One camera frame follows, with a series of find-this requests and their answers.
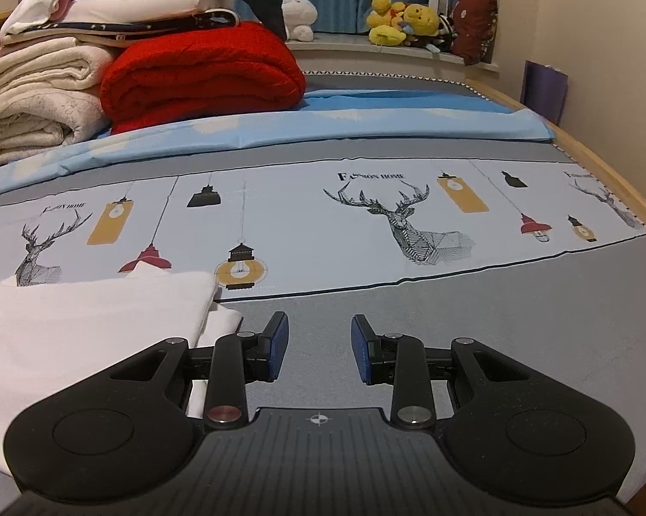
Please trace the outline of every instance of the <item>white stuffed animal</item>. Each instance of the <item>white stuffed animal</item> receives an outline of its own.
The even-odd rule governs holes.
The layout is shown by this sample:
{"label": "white stuffed animal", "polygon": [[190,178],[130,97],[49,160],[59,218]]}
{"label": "white stuffed animal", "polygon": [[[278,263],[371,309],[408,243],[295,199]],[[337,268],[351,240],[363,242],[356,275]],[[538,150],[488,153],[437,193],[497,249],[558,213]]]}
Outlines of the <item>white stuffed animal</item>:
{"label": "white stuffed animal", "polygon": [[310,27],[318,18],[314,4],[308,0],[283,0],[283,18],[287,40],[301,40],[303,43],[314,40],[314,31]]}

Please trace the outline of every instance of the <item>bed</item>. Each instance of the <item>bed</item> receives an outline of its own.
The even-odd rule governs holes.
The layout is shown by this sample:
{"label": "bed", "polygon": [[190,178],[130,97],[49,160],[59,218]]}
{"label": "bed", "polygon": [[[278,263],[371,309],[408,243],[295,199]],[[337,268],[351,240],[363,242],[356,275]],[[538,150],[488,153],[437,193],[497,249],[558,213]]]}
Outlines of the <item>bed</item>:
{"label": "bed", "polygon": [[[139,130],[0,169],[0,280],[107,279],[137,261],[214,272],[243,330],[289,316],[280,378],[247,388],[252,408],[388,410],[390,387],[358,377],[357,313],[430,347],[473,337],[627,420],[630,499],[646,482],[646,204],[476,83],[309,72],[307,85],[298,111]],[[434,395],[450,415],[446,390]],[[0,474],[0,509],[17,494]]]}

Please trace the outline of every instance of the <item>deer print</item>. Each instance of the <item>deer print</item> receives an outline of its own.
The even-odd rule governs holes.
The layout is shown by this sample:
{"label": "deer print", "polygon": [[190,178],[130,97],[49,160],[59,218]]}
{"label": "deer print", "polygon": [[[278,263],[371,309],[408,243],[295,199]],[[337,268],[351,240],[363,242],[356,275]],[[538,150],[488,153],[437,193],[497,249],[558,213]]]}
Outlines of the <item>deer print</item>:
{"label": "deer print", "polygon": [[39,225],[36,225],[36,227],[29,231],[25,224],[22,228],[22,236],[26,240],[26,257],[22,263],[19,264],[19,267],[15,272],[18,280],[18,287],[58,282],[60,279],[60,273],[62,273],[60,266],[54,265],[46,267],[39,265],[36,263],[36,259],[46,248],[50,248],[56,239],[59,239],[60,237],[73,232],[78,227],[81,227],[88,221],[89,217],[91,217],[91,215],[89,215],[87,218],[82,219],[77,210],[74,210],[74,213],[77,215],[77,218],[74,220],[72,225],[66,227],[63,223],[56,232],[51,234],[41,243],[36,241],[36,231],[39,229]]}
{"label": "deer print", "polygon": [[407,221],[410,215],[413,215],[416,203],[425,201],[431,193],[431,189],[426,186],[425,192],[420,188],[400,181],[414,190],[414,196],[400,192],[402,199],[397,202],[397,208],[388,210],[377,200],[369,200],[363,191],[359,192],[359,199],[349,198],[345,194],[349,182],[339,191],[338,197],[333,196],[327,190],[323,190],[333,200],[341,203],[343,206],[355,206],[366,208],[372,215],[384,215],[388,218],[391,231],[393,231],[394,240],[400,245],[402,254],[412,262],[419,265],[435,265],[439,261],[449,262],[467,258],[471,254],[471,248],[474,242],[468,235],[462,232],[429,232],[416,230]]}
{"label": "deer print", "polygon": [[578,191],[583,192],[584,194],[588,194],[589,196],[594,196],[598,201],[606,203],[612,208],[614,213],[619,215],[620,219],[632,229],[640,228],[641,225],[638,222],[637,218],[635,218],[634,215],[632,215],[629,211],[620,210],[619,206],[615,203],[614,197],[606,187],[603,186],[603,189],[601,190],[603,194],[596,194],[595,192],[591,192],[590,190],[584,190],[581,186],[579,186],[576,180],[574,181],[574,187]]}

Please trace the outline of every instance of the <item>gray bed sheet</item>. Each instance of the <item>gray bed sheet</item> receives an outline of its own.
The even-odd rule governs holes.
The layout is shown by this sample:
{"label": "gray bed sheet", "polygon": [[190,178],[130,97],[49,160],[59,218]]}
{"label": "gray bed sheet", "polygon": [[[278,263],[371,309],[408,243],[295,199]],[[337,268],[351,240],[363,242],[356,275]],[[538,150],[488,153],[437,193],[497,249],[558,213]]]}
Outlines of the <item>gray bed sheet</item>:
{"label": "gray bed sheet", "polygon": [[[549,144],[431,139],[354,139],[127,163],[81,172],[0,196],[0,205],[124,180],[273,163],[354,157],[469,157],[565,161]],[[248,386],[258,406],[390,407],[389,386],[360,382],[350,348],[351,317],[378,333],[403,332],[427,346],[472,336],[617,410],[636,437],[636,459],[620,498],[646,481],[646,236],[606,248],[438,280],[353,292],[227,303],[243,329],[260,331],[288,313],[290,345],[274,384]],[[434,386],[440,415],[452,413]],[[0,474],[0,510],[18,494]]]}

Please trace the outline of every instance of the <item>white blanket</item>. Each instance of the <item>white blanket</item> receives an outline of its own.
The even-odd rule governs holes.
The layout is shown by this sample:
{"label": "white blanket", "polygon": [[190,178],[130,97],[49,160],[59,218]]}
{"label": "white blanket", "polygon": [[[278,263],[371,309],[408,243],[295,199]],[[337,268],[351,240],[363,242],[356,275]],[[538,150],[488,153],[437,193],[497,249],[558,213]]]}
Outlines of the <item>white blanket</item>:
{"label": "white blanket", "polygon": [[91,139],[106,124],[96,92],[47,83],[10,89],[0,95],[0,165]]}
{"label": "white blanket", "polygon": [[73,0],[59,23],[143,23],[231,7],[231,0]]}
{"label": "white blanket", "polygon": [[22,0],[0,28],[0,52],[3,37],[8,33],[21,33],[28,27],[43,25],[58,10],[60,0]]}
{"label": "white blanket", "polygon": [[[165,338],[208,346],[233,333],[241,315],[220,308],[209,313],[216,287],[209,273],[33,287],[0,283],[0,471],[9,473],[5,431],[26,407]],[[194,405],[200,412],[203,398]]]}
{"label": "white blanket", "polygon": [[29,83],[47,83],[56,89],[81,91],[101,83],[117,52],[74,37],[27,46],[0,58],[0,95]]}

